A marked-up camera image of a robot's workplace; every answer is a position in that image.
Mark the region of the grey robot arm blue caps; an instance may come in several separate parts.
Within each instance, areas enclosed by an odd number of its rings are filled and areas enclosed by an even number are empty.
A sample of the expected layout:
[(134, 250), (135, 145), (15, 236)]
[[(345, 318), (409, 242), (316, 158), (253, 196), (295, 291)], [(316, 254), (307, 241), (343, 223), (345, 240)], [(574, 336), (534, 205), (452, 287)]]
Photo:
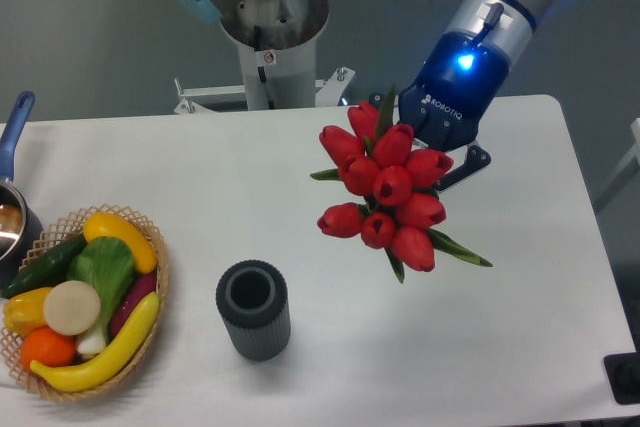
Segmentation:
[[(467, 151), (435, 185), (461, 182), (490, 163), (479, 123), (554, 0), (455, 0), (458, 9), (415, 80), (397, 96), (420, 144)], [(251, 110), (314, 107), (316, 42), (328, 0), (179, 0), (236, 44)]]

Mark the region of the blue black Robotiq gripper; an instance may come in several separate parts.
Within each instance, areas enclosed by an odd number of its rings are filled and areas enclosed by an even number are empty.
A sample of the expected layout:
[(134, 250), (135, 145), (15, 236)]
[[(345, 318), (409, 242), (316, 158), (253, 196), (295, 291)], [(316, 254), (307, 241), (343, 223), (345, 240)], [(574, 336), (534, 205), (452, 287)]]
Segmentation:
[[(516, 0), (463, 0), (415, 80), (399, 94), (400, 122), (422, 144), (443, 152), (469, 144), (463, 163), (436, 182), (438, 193), (491, 164), (489, 152), (472, 142), (535, 27)], [(368, 101), (380, 106), (384, 95), (373, 92)]]

